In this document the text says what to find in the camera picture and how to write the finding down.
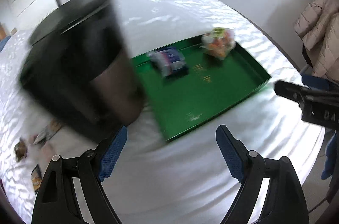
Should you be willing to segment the Danisa butter cookies packet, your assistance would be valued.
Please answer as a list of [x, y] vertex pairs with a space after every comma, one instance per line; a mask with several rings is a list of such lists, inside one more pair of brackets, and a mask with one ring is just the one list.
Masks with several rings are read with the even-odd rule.
[[33, 186], [33, 189], [36, 195], [40, 189], [42, 180], [43, 180], [43, 176], [41, 173], [41, 169], [40, 169], [39, 164], [37, 164], [31, 172], [32, 186]]

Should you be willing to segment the white blue newsprint packet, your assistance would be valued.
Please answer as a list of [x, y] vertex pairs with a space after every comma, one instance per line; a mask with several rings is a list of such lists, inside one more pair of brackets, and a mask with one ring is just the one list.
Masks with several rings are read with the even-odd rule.
[[58, 120], [51, 120], [51, 122], [36, 136], [33, 144], [43, 144], [49, 141], [62, 127], [63, 124]]

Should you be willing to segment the brown oat snack bag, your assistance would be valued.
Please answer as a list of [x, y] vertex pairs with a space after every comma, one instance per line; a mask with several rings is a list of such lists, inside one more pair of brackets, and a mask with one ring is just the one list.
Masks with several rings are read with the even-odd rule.
[[14, 152], [15, 152], [15, 160], [17, 162], [20, 162], [21, 160], [27, 157], [28, 148], [25, 144], [25, 141], [22, 138], [20, 138], [19, 142], [16, 143], [14, 147]]

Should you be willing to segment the dried fruit clear bag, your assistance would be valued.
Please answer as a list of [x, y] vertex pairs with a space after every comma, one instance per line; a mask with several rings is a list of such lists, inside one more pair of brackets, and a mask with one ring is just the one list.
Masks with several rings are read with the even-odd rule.
[[216, 27], [202, 36], [200, 47], [207, 55], [224, 60], [236, 46], [234, 37], [232, 29]]

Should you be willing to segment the blue silver snack packet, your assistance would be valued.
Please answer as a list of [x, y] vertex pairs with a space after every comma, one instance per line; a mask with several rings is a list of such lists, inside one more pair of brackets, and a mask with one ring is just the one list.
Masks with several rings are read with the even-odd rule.
[[184, 55], [173, 46], [152, 50], [147, 53], [147, 57], [163, 78], [188, 73], [189, 68]]

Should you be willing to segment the beige down jacket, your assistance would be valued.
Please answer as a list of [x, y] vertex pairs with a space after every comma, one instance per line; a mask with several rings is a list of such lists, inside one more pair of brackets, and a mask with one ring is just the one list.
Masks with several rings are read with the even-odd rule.
[[295, 21], [312, 75], [338, 83], [338, 0], [312, 0]]

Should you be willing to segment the bronze black kettle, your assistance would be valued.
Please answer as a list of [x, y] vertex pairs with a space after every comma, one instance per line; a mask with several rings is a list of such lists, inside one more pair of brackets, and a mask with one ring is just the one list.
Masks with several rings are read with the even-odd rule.
[[62, 124], [94, 142], [129, 126], [145, 92], [124, 44], [114, 0], [70, 0], [29, 38], [19, 81]]

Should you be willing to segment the green tray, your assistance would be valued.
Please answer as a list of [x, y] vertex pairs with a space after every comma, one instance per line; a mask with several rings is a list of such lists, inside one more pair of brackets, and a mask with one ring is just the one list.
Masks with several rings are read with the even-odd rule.
[[224, 59], [204, 53], [201, 36], [172, 44], [188, 73], [163, 78], [146, 54], [132, 58], [163, 138], [173, 141], [241, 103], [270, 75], [240, 44]]

